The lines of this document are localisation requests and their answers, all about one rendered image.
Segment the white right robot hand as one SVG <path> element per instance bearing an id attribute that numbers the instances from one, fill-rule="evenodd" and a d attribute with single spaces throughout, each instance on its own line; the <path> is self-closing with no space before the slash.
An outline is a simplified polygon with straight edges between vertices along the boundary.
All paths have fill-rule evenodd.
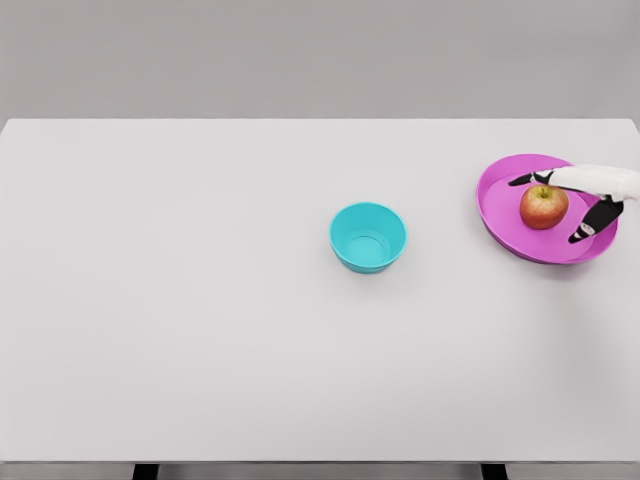
<path id="1" fill-rule="evenodd" d="M 561 166 L 524 174 L 511 180 L 508 185 L 529 183 L 587 193 L 599 198 L 568 238 L 570 244 L 579 243 L 605 230 L 623 213 L 625 201 L 640 203 L 640 171 L 625 168 L 591 164 Z"/>

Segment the red apple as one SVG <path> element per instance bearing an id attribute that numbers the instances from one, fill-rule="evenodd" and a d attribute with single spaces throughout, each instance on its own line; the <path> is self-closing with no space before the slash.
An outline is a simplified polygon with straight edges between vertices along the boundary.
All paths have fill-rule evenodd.
<path id="1" fill-rule="evenodd" d="M 523 193 L 519 213 L 523 223 L 534 230 L 547 230 L 557 226 L 569 209 L 569 197 L 564 190 L 537 184 Z"/>

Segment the pink plate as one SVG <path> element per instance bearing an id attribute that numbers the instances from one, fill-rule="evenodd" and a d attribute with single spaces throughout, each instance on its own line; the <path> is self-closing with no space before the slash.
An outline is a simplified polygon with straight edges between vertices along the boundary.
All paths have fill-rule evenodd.
<path id="1" fill-rule="evenodd" d="M 567 166 L 567 161 L 543 154 L 516 154 L 501 158 L 482 173 L 476 188 L 480 216 L 491 235 L 506 249 L 534 262 L 576 264 L 598 257 L 615 241 L 618 223 L 578 243 L 568 238 L 598 198 L 588 193 L 569 192 L 564 219 L 547 230 L 526 226 L 519 205 L 527 187 L 510 186 L 509 181 L 531 171 Z"/>

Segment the blue bowl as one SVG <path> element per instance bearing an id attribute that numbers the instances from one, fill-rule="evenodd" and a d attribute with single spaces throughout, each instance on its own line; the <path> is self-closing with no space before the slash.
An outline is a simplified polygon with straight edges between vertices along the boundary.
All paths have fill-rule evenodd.
<path id="1" fill-rule="evenodd" d="M 359 202 L 338 211 L 329 224 L 329 243 L 337 259 L 359 274 L 375 274 L 404 252 L 408 230 L 391 208 Z"/>

